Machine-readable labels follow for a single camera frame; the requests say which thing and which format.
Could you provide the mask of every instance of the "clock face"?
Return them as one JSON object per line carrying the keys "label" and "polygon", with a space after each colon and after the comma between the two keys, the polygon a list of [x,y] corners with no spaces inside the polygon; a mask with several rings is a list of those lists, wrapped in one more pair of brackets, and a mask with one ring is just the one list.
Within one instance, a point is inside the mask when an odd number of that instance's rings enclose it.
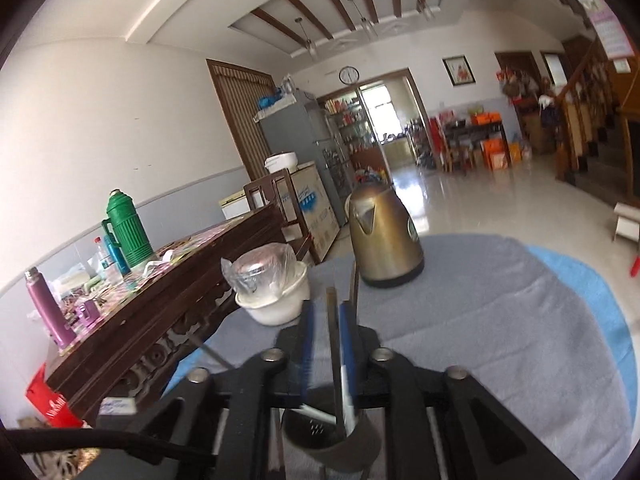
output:
{"label": "clock face", "polygon": [[342,70],[340,70],[340,81],[342,81],[345,85],[352,85],[358,82],[360,79],[360,72],[356,70],[353,66],[346,66]]}

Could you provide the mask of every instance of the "blue print on box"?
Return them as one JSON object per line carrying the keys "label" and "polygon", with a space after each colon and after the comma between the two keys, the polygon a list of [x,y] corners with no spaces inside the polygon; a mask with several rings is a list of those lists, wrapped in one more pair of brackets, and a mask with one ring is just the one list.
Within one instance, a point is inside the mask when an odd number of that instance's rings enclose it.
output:
{"label": "blue print on box", "polygon": [[316,201],[317,201],[316,192],[312,191],[307,196],[305,196],[302,200],[300,200],[300,209],[302,209],[302,211],[305,213],[309,211],[313,211],[314,207],[316,206]]}

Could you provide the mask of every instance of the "transparent plastic wrap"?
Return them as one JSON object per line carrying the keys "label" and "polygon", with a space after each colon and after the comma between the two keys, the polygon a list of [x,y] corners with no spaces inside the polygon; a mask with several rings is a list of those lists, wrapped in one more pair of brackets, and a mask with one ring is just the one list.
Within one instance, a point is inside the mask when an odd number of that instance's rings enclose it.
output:
{"label": "transparent plastic wrap", "polygon": [[222,275],[242,300],[267,304],[279,300],[296,279],[296,255],[289,244],[266,244],[236,261],[221,259]]}

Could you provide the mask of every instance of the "picture frame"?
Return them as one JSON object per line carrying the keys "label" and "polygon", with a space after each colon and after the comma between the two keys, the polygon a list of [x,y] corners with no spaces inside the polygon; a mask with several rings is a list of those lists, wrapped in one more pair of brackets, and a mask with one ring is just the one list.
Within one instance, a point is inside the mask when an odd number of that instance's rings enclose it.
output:
{"label": "picture frame", "polygon": [[453,86],[471,85],[476,83],[474,73],[471,72],[466,56],[452,56],[442,59],[451,84]]}

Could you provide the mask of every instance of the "black cable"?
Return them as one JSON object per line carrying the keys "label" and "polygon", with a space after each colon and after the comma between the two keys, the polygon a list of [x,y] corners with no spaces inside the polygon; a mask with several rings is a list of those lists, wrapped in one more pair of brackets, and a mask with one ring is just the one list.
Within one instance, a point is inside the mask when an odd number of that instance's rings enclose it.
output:
{"label": "black cable", "polygon": [[141,460],[146,454],[151,460],[158,456],[180,462],[213,466],[215,455],[189,446],[179,446],[156,438],[127,431],[92,429],[32,429],[5,430],[7,439],[20,454],[58,451],[65,449],[122,449]]}

